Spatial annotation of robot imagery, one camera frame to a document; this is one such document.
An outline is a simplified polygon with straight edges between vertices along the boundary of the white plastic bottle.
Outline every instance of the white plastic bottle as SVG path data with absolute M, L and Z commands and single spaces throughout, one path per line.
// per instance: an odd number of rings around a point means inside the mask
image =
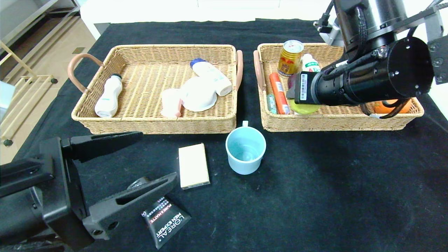
M 113 117 L 118 109 L 118 96 L 123 86 L 121 76 L 112 74 L 104 84 L 104 92 L 96 102 L 95 113 L 99 117 Z
M 320 72 L 319 63 L 309 53 L 302 56 L 302 71 L 306 72 Z
M 193 71 L 200 77 L 209 78 L 219 96 L 224 96 L 232 91 L 232 83 L 219 69 L 207 61 L 196 58 L 190 62 Z

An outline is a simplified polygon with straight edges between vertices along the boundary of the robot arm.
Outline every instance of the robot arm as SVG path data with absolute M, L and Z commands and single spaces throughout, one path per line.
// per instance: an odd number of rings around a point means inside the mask
M 360 104 L 366 110 L 366 102 L 398 99 L 387 104 L 396 108 L 383 117 L 389 118 L 411 97 L 427 93 L 434 76 L 437 84 L 448 82 L 448 38 L 443 37 L 439 14 L 448 4 L 440 2 L 435 0 L 407 18 L 402 0 L 331 1 L 314 26 L 328 44 L 343 44 L 345 53 L 320 73 L 301 72 L 296 78 L 295 102 Z M 337 19 L 328 23 L 333 6 Z M 412 37 L 422 23 L 428 45 Z M 408 36 L 397 40 L 396 34 L 407 29 Z M 301 95 L 304 89 L 307 96 Z

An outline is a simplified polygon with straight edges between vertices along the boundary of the beverage can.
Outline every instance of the beverage can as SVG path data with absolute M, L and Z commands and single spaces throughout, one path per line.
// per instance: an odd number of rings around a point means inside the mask
M 303 55 L 303 48 L 302 42 L 298 40 L 288 40 L 283 43 L 278 65 L 279 74 L 291 76 L 296 73 Z

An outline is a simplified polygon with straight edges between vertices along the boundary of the table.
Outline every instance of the table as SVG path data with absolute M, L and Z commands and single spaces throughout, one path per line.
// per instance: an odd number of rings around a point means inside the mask
M 168 196 L 192 220 L 161 251 L 446 251 L 448 123 L 429 96 L 425 115 L 400 131 L 269 133 L 262 129 L 252 52 L 260 43 L 321 42 L 309 21 L 112 24 L 89 53 L 138 43 L 223 43 L 244 53 L 237 124 L 249 120 L 266 138 L 260 168 L 242 176 L 227 164 L 226 135 L 145 135 L 114 154 L 77 163 L 88 205 L 141 176 L 178 170 L 177 149 L 204 143 L 211 185 Z M 97 66 L 75 70 L 88 84 Z M 42 116 L 15 159 L 39 141 L 88 135 L 70 118 L 81 93 L 70 82 Z M 115 240 L 84 251 L 156 251 L 141 216 Z

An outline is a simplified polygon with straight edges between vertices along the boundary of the pink basket handle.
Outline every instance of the pink basket handle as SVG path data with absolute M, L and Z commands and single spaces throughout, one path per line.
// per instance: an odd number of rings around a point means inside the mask
M 260 92 L 264 91 L 264 77 L 263 72 L 261 70 L 261 64 L 260 64 L 260 56 L 258 55 L 258 51 L 254 51 L 254 67 L 255 67 L 255 75 L 257 76 L 257 82 L 258 82 L 258 90 Z
M 241 80 L 243 79 L 243 52 L 241 50 L 237 51 L 237 85 L 235 90 L 240 89 Z
M 69 74 L 69 79 L 73 82 L 73 84 L 75 84 L 75 86 L 79 89 L 79 91 L 81 91 L 82 93 L 85 93 L 87 89 L 78 81 L 78 79 L 76 79 L 75 74 L 73 72 L 75 70 L 76 64 L 82 58 L 89 58 L 89 59 L 93 60 L 99 66 L 104 66 L 104 64 L 99 59 L 95 58 L 95 56 L 88 54 L 88 53 L 77 54 L 77 55 L 75 55 L 75 57 L 73 57 L 72 60 L 70 60 L 69 66 L 67 67 L 67 73 Z

